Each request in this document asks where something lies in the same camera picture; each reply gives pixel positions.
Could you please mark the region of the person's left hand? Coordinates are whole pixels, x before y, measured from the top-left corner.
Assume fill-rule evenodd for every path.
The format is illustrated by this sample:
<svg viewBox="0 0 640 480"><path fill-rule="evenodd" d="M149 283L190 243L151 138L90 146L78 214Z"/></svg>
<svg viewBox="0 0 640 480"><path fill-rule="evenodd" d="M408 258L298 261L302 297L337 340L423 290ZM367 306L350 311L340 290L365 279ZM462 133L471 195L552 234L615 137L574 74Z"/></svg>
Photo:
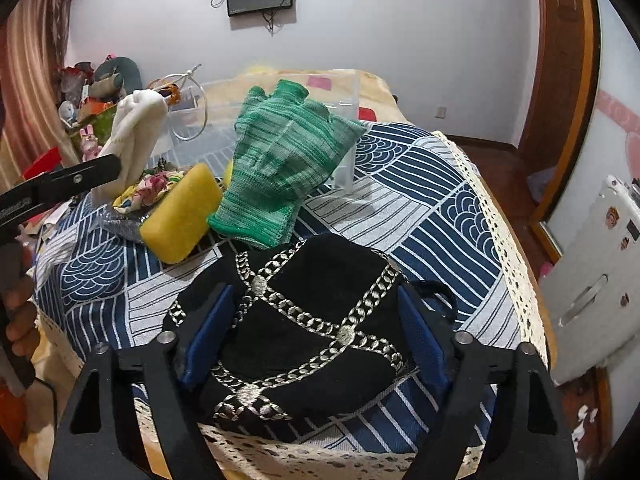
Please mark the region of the person's left hand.
<svg viewBox="0 0 640 480"><path fill-rule="evenodd" d="M34 281L24 274L11 289L1 295L10 319L6 326L6 338L11 343L13 353L28 360L40 343L40 333L36 326L37 308L30 301L34 289Z"/></svg>

